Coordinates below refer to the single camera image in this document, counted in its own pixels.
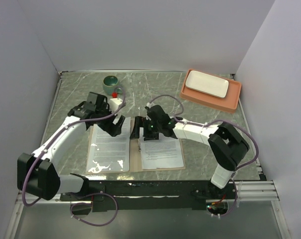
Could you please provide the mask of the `single white printed sheet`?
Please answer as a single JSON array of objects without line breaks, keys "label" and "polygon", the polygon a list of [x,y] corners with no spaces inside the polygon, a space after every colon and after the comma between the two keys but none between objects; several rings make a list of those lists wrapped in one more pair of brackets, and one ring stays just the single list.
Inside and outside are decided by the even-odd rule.
[{"label": "single white printed sheet", "polygon": [[86,172],[121,173],[130,169],[131,119],[126,118],[120,135],[112,137],[97,125],[91,129]]}]

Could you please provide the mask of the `beige cardboard folder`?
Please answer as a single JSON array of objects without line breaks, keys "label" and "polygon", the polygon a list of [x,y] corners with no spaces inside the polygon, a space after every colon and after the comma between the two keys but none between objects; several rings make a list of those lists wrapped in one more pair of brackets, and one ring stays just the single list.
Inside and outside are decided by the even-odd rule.
[{"label": "beige cardboard folder", "polygon": [[[134,120],[131,119],[130,134],[133,130],[133,125],[134,125]],[[153,170],[142,169],[141,152],[139,152],[139,150],[138,150],[138,139],[130,139],[129,163],[130,163],[130,169],[128,172],[148,172],[148,171],[179,170],[179,169],[184,170],[185,169],[185,165],[183,168],[174,168],[174,169],[153,169]]]}]

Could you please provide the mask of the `white printed paper sheets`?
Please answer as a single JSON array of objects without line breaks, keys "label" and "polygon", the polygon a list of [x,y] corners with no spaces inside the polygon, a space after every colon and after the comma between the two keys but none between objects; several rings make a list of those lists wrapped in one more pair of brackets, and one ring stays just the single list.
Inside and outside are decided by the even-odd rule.
[{"label": "white printed paper sheets", "polygon": [[184,159],[179,139],[159,135],[157,140],[140,139],[142,169],[183,168]]}]

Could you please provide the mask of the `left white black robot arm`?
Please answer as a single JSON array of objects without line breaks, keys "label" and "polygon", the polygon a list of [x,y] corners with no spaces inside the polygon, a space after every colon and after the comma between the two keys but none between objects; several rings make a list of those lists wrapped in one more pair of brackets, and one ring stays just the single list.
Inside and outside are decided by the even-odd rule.
[{"label": "left white black robot arm", "polygon": [[90,194],[89,179],[79,174],[59,175],[58,162],[73,142],[91,126],[97,125],[108,135],[121,134],[125,117],[117,113],[126,104],[125,97],[108,99],[90,92],[87,100],[73,107],[58,130],[33,153],[23,153],[17,160],[17,187],[26,206],[26,194],[51,200],[57,194],[73,194],[85,200]]}]

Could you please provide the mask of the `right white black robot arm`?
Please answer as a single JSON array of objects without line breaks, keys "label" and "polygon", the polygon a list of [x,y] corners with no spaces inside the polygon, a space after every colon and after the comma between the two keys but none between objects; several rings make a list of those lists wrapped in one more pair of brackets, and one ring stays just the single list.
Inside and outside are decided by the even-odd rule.
[{"label": "right white black robot arm", "polygon": [[158,140],[159,135],[174,139],[188,139],[208,145],[217,161],[217,167],[210,179],[209,194],[213,198],[221,198],[226,193],[226,185],[235,173],[239,163],[250,147],[248,142],[229,122],[221,124],[196,123],[181,117],[170,117],[161,106],[146,106],[145,117],[134,119],[130,139]]}]

